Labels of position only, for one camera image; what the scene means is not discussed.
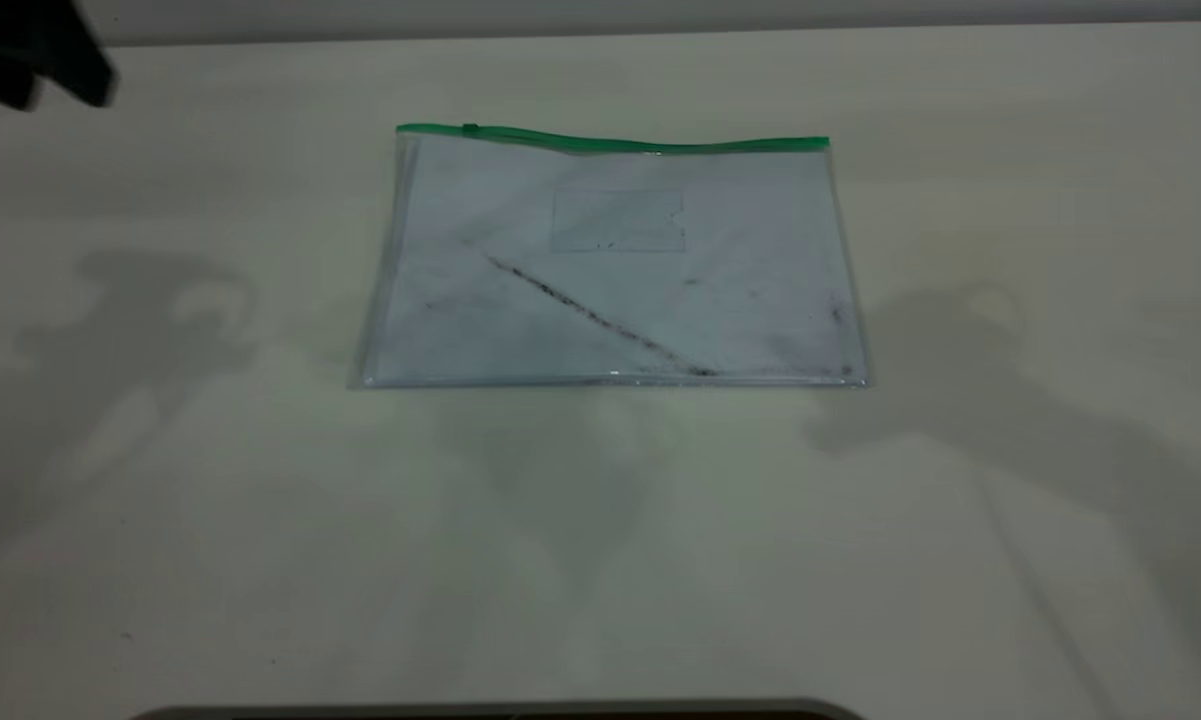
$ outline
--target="plastic bag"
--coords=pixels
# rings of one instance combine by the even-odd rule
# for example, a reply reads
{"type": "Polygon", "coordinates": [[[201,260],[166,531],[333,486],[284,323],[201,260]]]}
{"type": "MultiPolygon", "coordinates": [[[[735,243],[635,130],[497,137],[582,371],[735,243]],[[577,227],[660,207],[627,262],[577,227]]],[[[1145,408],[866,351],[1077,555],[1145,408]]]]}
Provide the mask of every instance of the plastic bag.
{"type": "Polygon", "coordinates": [[[868,382],[827,138],[396,133],[364,386],[868,382]]]}

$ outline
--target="green zipper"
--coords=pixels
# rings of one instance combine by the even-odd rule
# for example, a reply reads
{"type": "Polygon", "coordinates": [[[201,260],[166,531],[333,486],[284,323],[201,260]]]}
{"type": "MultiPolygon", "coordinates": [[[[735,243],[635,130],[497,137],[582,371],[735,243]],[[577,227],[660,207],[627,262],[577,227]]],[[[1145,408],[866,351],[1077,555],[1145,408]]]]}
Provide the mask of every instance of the green zipper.
{"type": "Polygon", "coordinates": [[[420,132],[428,136],[471,137],[476,140],[513,142],[564,152],[655,152],[659,155],[710,155],[713,152],[815,152],[827,150],[827,137],[770,137],[764,140],[716,142],[709,145],[661,145],[656,142],[607,140],[603,137],[573,137],[537,132],[531,128],[498,126],[441,126],[435,122],[406,122],[395,132],[420,132]]]}

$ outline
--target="dark object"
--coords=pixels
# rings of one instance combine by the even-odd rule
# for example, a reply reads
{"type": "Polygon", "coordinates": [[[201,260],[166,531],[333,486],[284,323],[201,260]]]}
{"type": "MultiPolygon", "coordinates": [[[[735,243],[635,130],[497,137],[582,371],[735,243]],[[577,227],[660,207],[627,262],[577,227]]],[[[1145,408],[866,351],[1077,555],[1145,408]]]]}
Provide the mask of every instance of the dark object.
{"type": "Polygon", "coordinates": [[[100,108],[115,86],[115,70],[71,0],[0,0],[0,102],[30,109],[37,76],[100,108]]]}
{"type": "Polygon", "coordinates": [[[861,720],[814,700],[545,702],[413,707],[171,707],[133,720],[861,720]]]}

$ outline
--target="table surface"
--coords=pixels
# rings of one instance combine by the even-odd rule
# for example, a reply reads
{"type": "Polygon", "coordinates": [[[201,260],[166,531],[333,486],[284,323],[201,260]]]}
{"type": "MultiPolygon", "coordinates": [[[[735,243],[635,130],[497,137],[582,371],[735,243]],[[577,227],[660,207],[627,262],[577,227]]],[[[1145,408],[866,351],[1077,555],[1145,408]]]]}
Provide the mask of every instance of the table surface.
{"type": "Polygon", "coordinates": [[[0,718],[1201,718],[1201,24],[114,59],[0,109],[0,718]],[[408,120],[832,136],[876,386],[348,391],[408,120]]]}

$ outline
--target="wall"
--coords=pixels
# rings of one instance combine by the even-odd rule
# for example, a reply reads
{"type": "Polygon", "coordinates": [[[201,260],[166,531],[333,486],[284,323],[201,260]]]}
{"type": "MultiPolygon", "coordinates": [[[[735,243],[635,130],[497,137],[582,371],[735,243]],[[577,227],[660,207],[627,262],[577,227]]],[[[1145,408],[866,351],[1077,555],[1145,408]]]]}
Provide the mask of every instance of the wall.
{"type": "Polygon", "coordinates": [[[110,46],[1201,19],[1201,0],[78,1],[110,46]]]}

